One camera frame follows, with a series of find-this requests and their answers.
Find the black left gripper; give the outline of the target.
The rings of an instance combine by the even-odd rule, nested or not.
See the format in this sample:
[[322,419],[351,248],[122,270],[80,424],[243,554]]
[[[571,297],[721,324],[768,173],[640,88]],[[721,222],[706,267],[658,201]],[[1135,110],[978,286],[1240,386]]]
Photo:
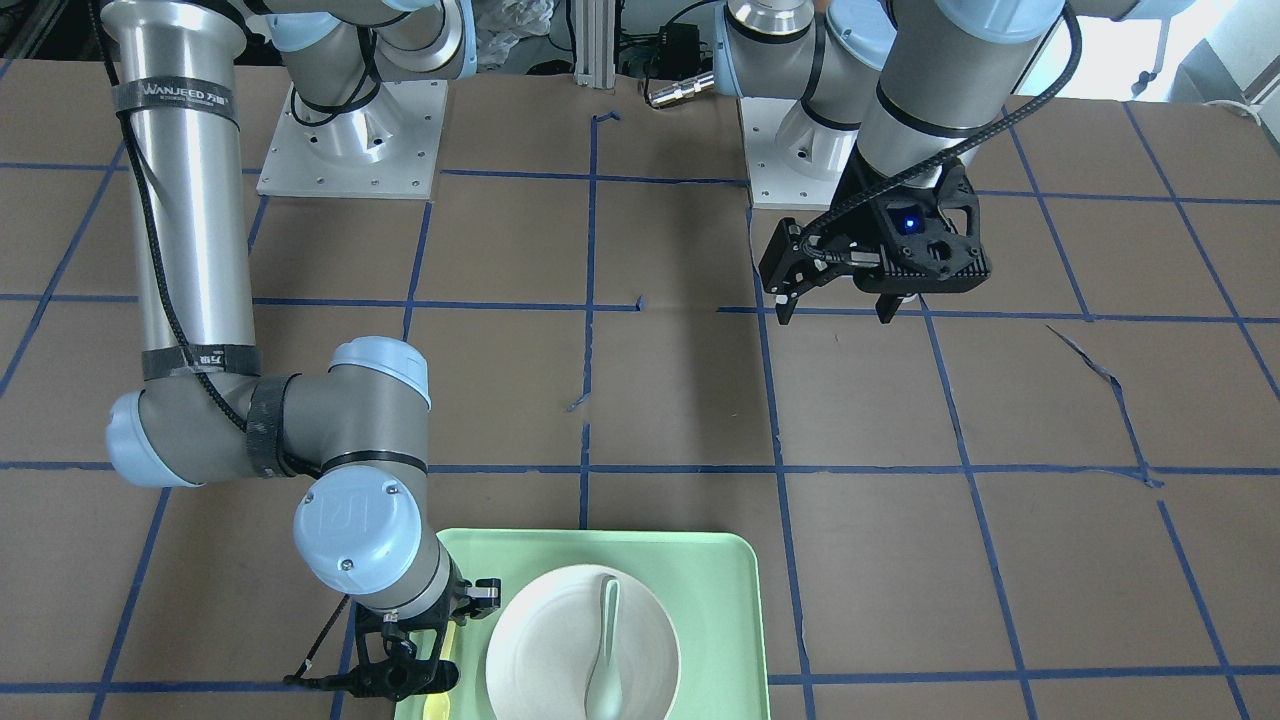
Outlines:
[[[851,269],[863,292],[881,293],[879,323],[891,323],[906,300],[901,293],[964,293],[989,279],[980,243],[980,208],[966,165],[946,161],[929,188],[900,184],[835,220],[820,232],[827,252],[869,252],[877,266]],[[817,250],[792,217],[778,220],[759,261],[762,288],[774,299],[780,324],[788,324],[799,299],[836,278],[836,266],[813,258]]]

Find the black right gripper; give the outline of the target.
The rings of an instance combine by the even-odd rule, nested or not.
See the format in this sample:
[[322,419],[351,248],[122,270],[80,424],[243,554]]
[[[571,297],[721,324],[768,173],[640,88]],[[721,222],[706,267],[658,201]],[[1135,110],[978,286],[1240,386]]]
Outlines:
[[346,692],[401,702],[413,694],[452,691],[460,670],[442,659],[445,632],[470,619],[484,619],[499,606],[499,578],[454,578],[430,609],[413,616],[399,614],[396,620],[358,606],[357,660],[346,674]]

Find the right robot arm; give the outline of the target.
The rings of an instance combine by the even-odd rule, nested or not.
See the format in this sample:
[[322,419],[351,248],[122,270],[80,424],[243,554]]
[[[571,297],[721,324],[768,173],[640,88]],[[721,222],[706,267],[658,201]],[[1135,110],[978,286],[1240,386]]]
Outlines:
[[351,607],[347,673],[287,685],[393,702],[452,691],[451,625],[500,606],[500,582],[466,580],[428,523],[428,361],[380,336],[340,345],[321,375],[266,375],[253,328],[241,199],[234,60],[266,15],[310,120],[380,97],[380,60],[407,64],[468,23],[439,1],[100,1],[90,15],[131,164],[143,318],[143,387],[111,406],[105,445],[142,487],[310,477],[294,511],[302,560]]

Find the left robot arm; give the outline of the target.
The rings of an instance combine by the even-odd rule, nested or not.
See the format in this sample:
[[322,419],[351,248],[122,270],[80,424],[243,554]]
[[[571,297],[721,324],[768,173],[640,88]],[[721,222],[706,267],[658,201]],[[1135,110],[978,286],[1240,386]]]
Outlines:
[[782,219],[758,265],[787,324],[801,296],[849,277],[882,323],[918,293],[992,272],[968,163],[1074,76],[1083,17],[1169,19],[1184,1],[722,1],[713,73],[736,97],[797,101],[854,132],[829,208]]

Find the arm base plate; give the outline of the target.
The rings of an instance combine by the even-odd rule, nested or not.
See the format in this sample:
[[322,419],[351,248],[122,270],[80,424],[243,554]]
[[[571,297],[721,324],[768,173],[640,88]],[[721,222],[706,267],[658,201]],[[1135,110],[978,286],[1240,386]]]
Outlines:
[[788,99],[742,97],[740,117],[753,205],[826,210],[858,131],[823,126]]
[[365,108],[325,126],[300,100],[287,99],[259,177],[268,196],[408,199],[433,195],[448,99],[445,81],[383,85]]

